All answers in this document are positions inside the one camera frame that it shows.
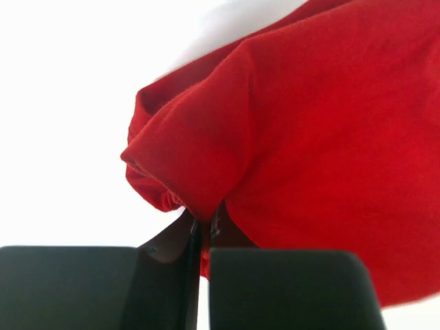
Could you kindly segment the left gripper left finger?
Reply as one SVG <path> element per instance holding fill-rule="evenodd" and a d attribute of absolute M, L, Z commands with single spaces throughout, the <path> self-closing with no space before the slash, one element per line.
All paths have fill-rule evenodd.
<path fill-rule="evenodd" d="M 1 328 L 195 329 L 200 226 L 189 212 L 140 247 L 1 248 Z"/>

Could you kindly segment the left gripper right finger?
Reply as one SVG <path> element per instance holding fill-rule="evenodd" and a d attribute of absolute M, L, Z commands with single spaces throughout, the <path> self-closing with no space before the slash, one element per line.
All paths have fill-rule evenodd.
<path fill-rule="evenodd" d="M 352 253 L 259 249 L 224 204 L 211 242 L 211 329 L 386 327 L 369 272 Z"/>

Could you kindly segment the red t shirt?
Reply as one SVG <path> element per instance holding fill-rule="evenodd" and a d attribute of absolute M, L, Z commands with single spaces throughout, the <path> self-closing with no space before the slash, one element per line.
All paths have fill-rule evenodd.
<path fill-rule="evenodd" d="M 385 307 L 439 291 L 439 2 L 308 1 L 141 89 L 121 155 L 155 208 L 357 254 Z"/>

